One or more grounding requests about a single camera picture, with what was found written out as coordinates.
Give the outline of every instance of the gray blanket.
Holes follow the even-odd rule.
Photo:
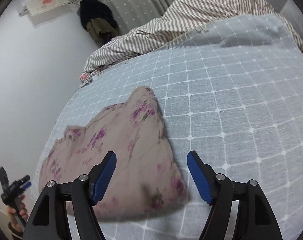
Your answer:
[[[303,229],[303,54],[275,15],[239,16],[192,30],[159,50],[105,70],[79,89],[61,113],[39,159],[38,176],[54,140],[67,125],[86,125],[104,106],[125,101],[138,86],[158,99],[184,175],[189,202],[142,220],[100,223],[106,239],[198,239],[210,207],[186,166],[196,150],[230,179],[256,179],[283,239]],[[231,239],[237,204],[226,239]],[[70,217],[73,239],[76,225]]]

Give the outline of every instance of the pink floral pillowcase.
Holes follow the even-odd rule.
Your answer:
[[[66,128],[42,165],[39,189],[50,180],[65,183],[88,174],[114,151],[117,166],[93,208],[97,218],[139,216],[184,201],[186,188],[163,132],[154,92],[136,88],[125,103],[105,107],[86,127]],[[72,213],[71,203],[67,211]]]

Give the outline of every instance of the hand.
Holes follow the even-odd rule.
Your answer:
[[[23,200],[25,198],[25,195],[22,195],[19,198],[21,200]],[[26,205],[23,202],[20,203],[20,209],[21,210],[20,210],[19,214],[21,215],[21,217],[23,219],[26,220],[28,218],[28,215],[27,215]],[[22,232],[22,229],[20,228],[20,226],[18,225],[17,221],[15,220],[15,217],[13,216],[13,214],[16,213],[16,210],[14,208],[12,208],[12,207],[7,206],[6,213],[7,213],[8,217],[9,217],[9,220],[11,222],[11,225],[12,225],[13,229],[15,229],[18,232]]]

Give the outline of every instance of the black jacket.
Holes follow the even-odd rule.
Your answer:
[[[80,2],[80,21],[83,28],[87,30],[87,23],[96,18],[105,19],[114,29],[118,27],[111,10],[106,4],[97,0],[82,0]]]

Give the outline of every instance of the paper on wall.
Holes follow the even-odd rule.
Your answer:
[[[28,0],[26,2],[26,6],[30,14],[33,16],[67,3],[67,0]]]

